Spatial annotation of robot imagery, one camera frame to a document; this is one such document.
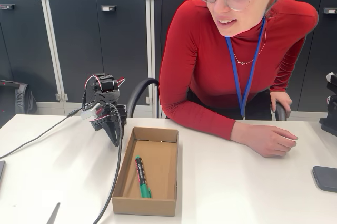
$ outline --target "woman's arm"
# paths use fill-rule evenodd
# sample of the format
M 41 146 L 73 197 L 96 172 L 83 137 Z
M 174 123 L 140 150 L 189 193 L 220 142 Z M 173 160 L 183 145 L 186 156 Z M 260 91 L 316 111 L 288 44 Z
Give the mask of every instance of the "woman's arm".
M 291 48 L 286 52 L 279 71 L 277 73 L 277 77 L 274 81 L 274 84 L 270 87 L 270 91 L 282 91 L 285 92 L 288 87 L 288 81 L 291 76 L 291 73 L 295 67 L 295 63 L 301 53 L 303 48 L 305 38 L 303 37 L 299 39 Z
M 161 105 L 178 124 L 229 140 L 234 120 L 187 100 L 199 44 L 201 20 L 195 10 L 193 2 L 186 1 L 171 22 L 160 73 Z

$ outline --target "green marker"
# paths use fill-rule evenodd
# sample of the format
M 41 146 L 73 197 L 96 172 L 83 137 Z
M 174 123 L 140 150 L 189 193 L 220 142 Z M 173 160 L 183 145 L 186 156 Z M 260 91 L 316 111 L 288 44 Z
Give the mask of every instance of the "green marker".
M 135 161 L 136 161 L 136 167 L 137 167 L 137 172 L 138 172 L 138 181 L 139 181 L 139 185 L 140 185 L 140 188 L 141 188 L 142 198 L 150 198 L 151 192 L 150 192 L 150 189 L 147 187 L 147 184 L 146 184 L 142 158 L 137 155 L 136 158 L 135 158 Z

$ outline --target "cardboard box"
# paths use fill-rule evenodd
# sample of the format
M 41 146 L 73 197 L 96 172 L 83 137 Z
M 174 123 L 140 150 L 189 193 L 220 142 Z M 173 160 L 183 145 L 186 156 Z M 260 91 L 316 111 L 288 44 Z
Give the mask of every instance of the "cardboard box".
M 114 213 L 175 216 L 178 131 L 134 127 L 112 195 Z M 135 157 L 143 161 L 151 198 L 141 197 Z

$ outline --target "blue lanyard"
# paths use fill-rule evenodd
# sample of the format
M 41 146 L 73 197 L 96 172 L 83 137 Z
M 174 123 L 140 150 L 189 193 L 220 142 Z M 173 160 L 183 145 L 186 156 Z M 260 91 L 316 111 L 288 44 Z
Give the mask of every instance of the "blue lanyard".
M 234 58 L 234 52 L 233 52 L 233 49 L 232 49 L 231 39 L 229 37 L 226 37 L 228 51 L 230 53 L 231 62 L 232 62 L 232 68 L 233 68 L 233 74 L 234 74 L 234 80 L 235 80 L 235 88 L 236 88 L 236 93 L 237 93 L 237 99 L 239 100 L 239 106 L 240 106 L 241 116 L 242 116 L 243 120 L 245 120 L 246 102 L 247 102 L 247 97 L 248 97 L 249 90 L 250 90 L 251 85 L 252 85 L 254 68 L 255 68 L 257 56 L 259 54 L 259 49 L 260 49 L 260 45 L 261 45 L 261 38 L 262 38 L 262 34 L 263 34 L 264 24 L 265 24 L 265 18 L 263 18 L 262 27 L 261 27 L 261 31 L 260 31 L 260 36 L 259 36 L 259 40 L 257 42 L 257 46 L 256 46 L 255 54 L 254 54 L 254 59 L 253 59 L 252 66 L 251 66 L 251 71 L 249 73 L 249 78 L 248 78 L 247 86 L 246 86 L 246 89 L 245 89 L 244 94 L 243 94 L 243 99 L 242 99 L 242 96 L 241 96 L 239 77 L 237 75 L 236 60 Z

